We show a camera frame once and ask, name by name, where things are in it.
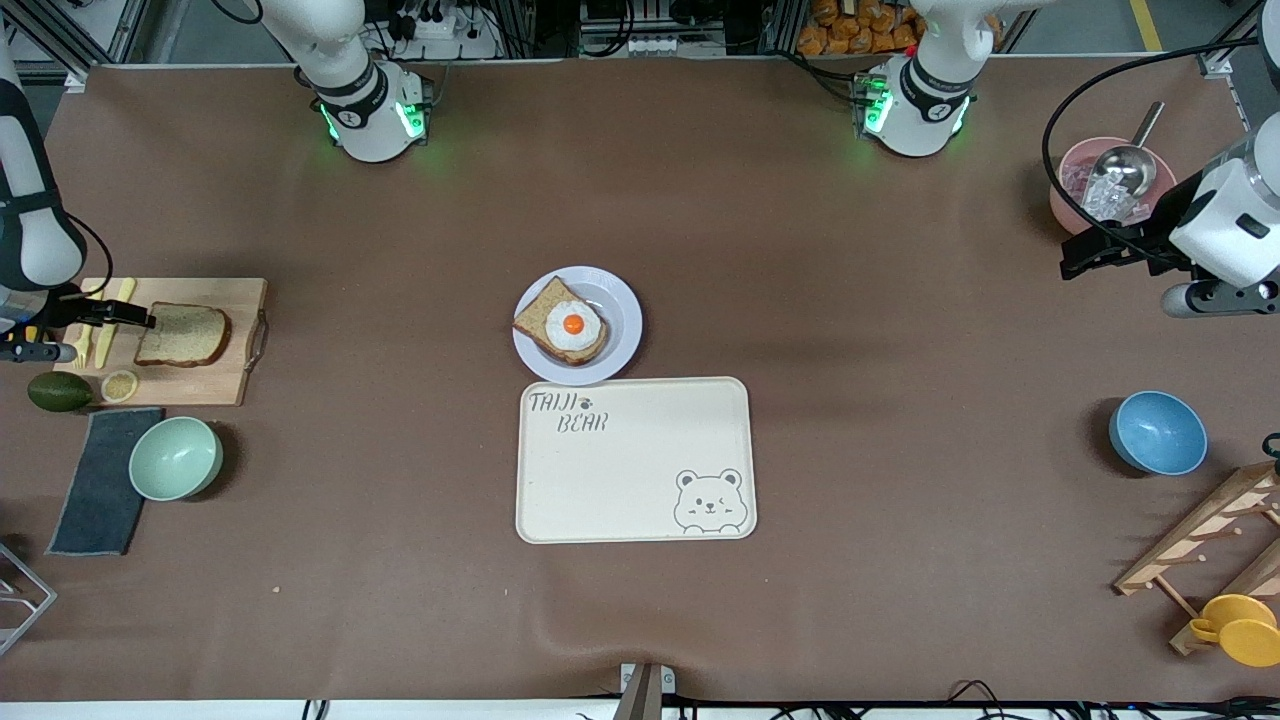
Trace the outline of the plain brown bread slice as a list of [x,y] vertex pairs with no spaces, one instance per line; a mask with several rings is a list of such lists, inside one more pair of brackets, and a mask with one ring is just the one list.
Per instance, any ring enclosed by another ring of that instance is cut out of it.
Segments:
[[230,318],[206,305],[156,302],[150,315],[155,324],[141,337],[136,366],[210,366],[224,354],[233,332]]

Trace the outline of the fried egg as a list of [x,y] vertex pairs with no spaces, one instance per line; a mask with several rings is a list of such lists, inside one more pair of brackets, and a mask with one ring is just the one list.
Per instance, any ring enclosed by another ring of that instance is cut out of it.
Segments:
[[547,313],[544,334],[559,354],[585,354],[593,351],[605,337],[605,324],[589,304],[566,300],[557,302]]

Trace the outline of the pale round plate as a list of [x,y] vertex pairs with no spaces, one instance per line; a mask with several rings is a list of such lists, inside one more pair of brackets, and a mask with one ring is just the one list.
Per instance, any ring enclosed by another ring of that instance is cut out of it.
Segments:
[[611,328],[611,337],[590,363],[568,366],[543,352],[512,327],[512,341],[520,360],[539,378],[559,386],[585,387],[614,379],[635,359],[643,338],[644,316],[637,296],[611,272],[595,266],[563,266],[530,284],[517,302],[515,315],[530,304],[553,275],[558,275],[575,293],[602,313]]

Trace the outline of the clear plastic ice cubes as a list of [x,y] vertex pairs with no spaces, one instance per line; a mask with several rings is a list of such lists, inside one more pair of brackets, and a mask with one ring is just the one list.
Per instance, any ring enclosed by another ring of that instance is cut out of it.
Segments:
[[1129,177],[1121,168],[1098,170],[1096,160],[1065,161],[1059,168],[1060,182],[1070,199],[1096,220],[1124,222],[1139,204],[1139,196],[1128,186]]

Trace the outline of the pink bowl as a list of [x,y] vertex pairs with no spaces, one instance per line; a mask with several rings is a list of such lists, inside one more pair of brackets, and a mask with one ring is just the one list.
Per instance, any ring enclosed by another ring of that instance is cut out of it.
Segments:
[[[1088,172],[1091,170],[1097,156],[1102,151],[1125,142],[1126,141],[1124,138],[1107,136],[1087,138],[1073,145],[1065,155],[1057,160],[1059,182],[1073,200],[1078,204],[1082,202],[1088,179]],[[1134,225],[1147,220],[1155,210],[1155,204],[1160,200],[1160,197],[1178,184],[1178,178],[1167,163],[1160,156],[1155,156],[1155,160],[1158,168],[1155,183],[1148,192],[1137,201],[1129,215],[1120,220],[1123,227]],[[1091,227],[1084,218],[1079,217],[1065,204],[1053,188],[1050,188],[1050,209],[1059,224],[1070,234],[1078,234]]]

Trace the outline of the metal scoop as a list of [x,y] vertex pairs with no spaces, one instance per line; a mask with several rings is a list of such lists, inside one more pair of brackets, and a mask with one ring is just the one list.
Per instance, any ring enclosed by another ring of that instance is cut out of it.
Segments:
[[1146,141],[1155,128],[1166,104],[1153,102],[1132,140],[1101,152],[1085,184],[1085,201],[1103,199],[1142,199],[1158,176],[1155,156],[1146,149]]

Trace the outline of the green avocado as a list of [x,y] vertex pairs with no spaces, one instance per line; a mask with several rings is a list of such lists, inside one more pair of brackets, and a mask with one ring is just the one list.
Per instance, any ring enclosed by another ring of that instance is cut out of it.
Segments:
[[76,413],[95,402],[90,383],[69,372],[45,372],[33,377],[26,392],[28,400],[47,413]]

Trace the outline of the wooden cutting board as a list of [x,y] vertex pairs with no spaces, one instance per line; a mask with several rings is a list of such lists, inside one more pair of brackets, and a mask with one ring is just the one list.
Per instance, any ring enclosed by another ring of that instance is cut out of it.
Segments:
[[152,278],[140,277],[129,304],[150,307],[155,302],[192,304],[221,309],[230,318],[230,338],[219,359],[206,366],[138,366],[134,354],[145,331],[119,325],[104,366],[93,364],[101,329],[92,329],[86,366],[74,363],[52,365],[55,372],[82,375],[99,389],[100,380],[119,370],[140,378],[140,388],[125,406],[238,406],[243,402],[250,373],[265,352],[269,324],[265,314],[268,281],[264,278]]

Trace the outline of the mint green bowl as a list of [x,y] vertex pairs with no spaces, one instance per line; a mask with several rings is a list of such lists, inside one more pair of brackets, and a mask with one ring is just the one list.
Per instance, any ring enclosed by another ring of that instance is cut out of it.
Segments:
[[140,437],[131,452],[128,474],[141,497],[172,502],[192,498],[209,488],[223,461],[221,439],[207,423],[193,416],[174,416]]

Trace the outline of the dark grey cloth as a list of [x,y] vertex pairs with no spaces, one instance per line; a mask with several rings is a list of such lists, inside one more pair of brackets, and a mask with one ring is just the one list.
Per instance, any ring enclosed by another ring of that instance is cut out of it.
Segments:
[[92,557],[128,552],[145,503],[131,480],[131,455],[140,438],[164,418],[160,407],[88,415],[84,446],[46,555]]

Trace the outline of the blue bowl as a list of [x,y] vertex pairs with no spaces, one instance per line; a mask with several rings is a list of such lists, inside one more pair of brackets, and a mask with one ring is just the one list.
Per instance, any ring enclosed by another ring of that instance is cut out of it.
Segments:
[[1108,438],[1130,468],[1165,477],[1194,471],[1210,448],[1208,433],[1196,410],[1156,389],[1135,392],[1115,407]]

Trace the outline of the wooden cup rack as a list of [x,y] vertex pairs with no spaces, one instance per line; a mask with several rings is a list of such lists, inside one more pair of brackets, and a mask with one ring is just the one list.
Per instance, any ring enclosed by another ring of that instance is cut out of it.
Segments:
[[[1243,518],[1262,518],[1280,533],[1280,475],[1272,462],[1238,468],[1217,489],[1192,509],[1170,532],[1112,583],[1116,593],[1132,596],[1158,589],[1187,614],[1201,610],[1187,601],[1165,578],[1171,568],[1198,565],[1203,547],[1236,538]],[[1222,589],[1258,601],[1280,601],[1280,536]]]

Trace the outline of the yellow plastic mug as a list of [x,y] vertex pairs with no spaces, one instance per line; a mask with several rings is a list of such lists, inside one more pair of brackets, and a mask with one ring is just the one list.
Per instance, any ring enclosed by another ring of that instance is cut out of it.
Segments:
[[1217,644],[1238,664],[1280,666],[1280,620],[1270,606],[1247,594],[1212,598],[1190,620],[1190,632],[1198,641]]

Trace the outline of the white power strip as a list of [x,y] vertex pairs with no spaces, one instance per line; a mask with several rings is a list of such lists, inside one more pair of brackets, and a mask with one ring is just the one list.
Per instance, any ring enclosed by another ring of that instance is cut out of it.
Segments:
[[508,56],[493,12],[465,0],[374,0],[367,45],[397,61]]

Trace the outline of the cream tray with bear print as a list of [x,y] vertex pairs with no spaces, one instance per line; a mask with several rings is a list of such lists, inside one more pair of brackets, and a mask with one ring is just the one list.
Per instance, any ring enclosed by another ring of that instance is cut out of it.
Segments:
[[736,541],[756,528],[750,401],[732,377],[530,384],[515,529],[530,544]]

